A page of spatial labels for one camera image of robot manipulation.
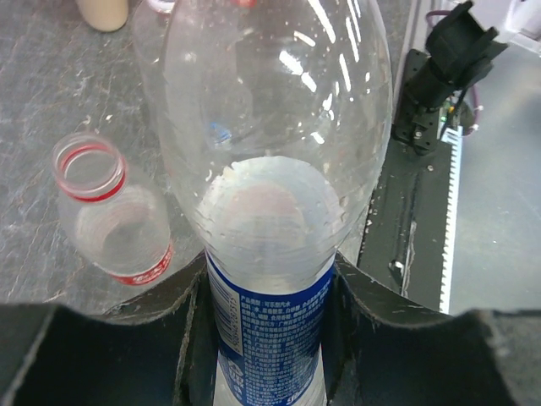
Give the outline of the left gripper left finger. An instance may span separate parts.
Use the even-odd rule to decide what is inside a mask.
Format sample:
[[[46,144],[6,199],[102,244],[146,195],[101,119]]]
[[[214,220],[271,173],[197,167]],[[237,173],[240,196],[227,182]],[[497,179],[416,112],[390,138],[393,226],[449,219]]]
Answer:
[[[198,255],[104,315],[3,305],[2,404],[206,404],[205,268]]]

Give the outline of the clear Pocari Sweat bottle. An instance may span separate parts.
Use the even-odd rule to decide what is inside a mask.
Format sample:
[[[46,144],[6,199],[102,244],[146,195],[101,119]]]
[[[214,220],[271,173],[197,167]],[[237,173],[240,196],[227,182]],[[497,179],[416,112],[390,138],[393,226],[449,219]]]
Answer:
[[[131,23],[132,43],[153,131],[156,130],[156,91],[161,75],[159,59],[174,5],[175,1],[141,1]]]

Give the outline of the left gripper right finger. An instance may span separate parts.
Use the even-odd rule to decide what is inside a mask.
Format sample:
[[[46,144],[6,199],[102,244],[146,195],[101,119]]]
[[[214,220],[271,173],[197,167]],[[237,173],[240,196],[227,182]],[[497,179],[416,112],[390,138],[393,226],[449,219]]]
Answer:
[[[327,302],[332,405],[537,405],[538,310],[445,315],[341,256]]]

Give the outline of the red label water bottle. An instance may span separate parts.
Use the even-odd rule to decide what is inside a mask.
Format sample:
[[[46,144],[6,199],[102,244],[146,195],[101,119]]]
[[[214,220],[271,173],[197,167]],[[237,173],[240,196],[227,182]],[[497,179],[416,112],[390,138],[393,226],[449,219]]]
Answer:
[[[162,192],[109,140],[94,132],[52,150],[60,223],[77,251],[121,284],[163,276],[173,244]]]

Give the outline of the Pepsi bottle blue label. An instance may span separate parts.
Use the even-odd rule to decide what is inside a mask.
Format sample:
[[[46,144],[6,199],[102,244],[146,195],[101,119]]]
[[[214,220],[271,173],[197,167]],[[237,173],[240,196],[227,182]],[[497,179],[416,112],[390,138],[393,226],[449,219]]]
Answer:
[[[321,405],[336,252],[390,137],[374,1],[178,1],[160,57],[166,169],[205,247],[216,405]]]

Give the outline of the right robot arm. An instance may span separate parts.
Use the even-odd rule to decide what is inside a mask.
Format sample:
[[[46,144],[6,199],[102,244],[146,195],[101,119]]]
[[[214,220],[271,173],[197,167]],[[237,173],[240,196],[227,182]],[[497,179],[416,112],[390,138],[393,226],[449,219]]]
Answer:
[[[467,90],[488,75],[493,60],[508,47],[495,40],[496,28],[480,25],[472,7],[472,1],[455,6],[435,24],[425,50],[406,55],[391,135],[420,156],[434,151],[445,132],[439,128],[445,100],[460,91],[457,112]]]

